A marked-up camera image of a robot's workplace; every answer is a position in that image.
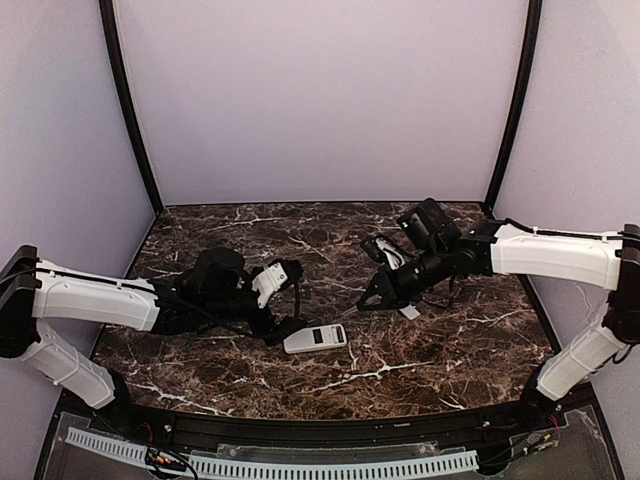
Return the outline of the white battery cover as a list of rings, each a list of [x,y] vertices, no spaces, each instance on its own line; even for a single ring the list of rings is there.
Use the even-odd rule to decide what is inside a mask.
[[[413,305],[408,305],[400,309],[400,313],[409,320],[414,320],[420,316],[420,312]]]

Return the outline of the white remote control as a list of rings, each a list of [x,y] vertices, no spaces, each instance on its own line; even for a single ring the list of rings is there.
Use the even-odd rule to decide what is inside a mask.
[[[324,351],[346,346],[347,335],[341,324],[303,328],[284,339],[287,354]]]

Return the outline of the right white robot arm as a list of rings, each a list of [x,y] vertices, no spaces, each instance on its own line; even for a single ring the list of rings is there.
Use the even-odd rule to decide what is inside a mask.
[[[586,327],[531,378],[525,401],[562,399],[576,384],[639,342],[639,228],[600,234],[541,230],[511,219],[483,220],[468,232],[403,220],[419,255],[405,259],[384,236],[363,248],[380,267],[357,302],[360,311],[400,310],[426,290],[471,275],[533,275],[591,284],[607,291],[603,316]]]

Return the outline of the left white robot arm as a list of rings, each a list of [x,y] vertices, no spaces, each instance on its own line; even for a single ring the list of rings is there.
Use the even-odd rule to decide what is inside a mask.
[[[305,323],[298,306],[278,319],[269,302],[297,289],[302,274],[299,261],[283,259],[248,271],[240,253],[215,247],[172,280],[118,279],[63,268],[24,245],[1,271],[1,356],[31,365],[94,410],[127,404],[124,382],[62,339],[48,319],[163,336],[224,328],[277,345]]]

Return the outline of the clear handle screwdriver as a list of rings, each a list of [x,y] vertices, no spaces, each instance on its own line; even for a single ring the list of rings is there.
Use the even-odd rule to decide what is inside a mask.
[[[346,317],[350,317],[352,315],[357,315],[357,314],[361,314],[362,310],[360,310],[357,306],[354,307],[350,307],[349,309],[345,310],[344,312],[341,313],[341,318],[346,318]]]

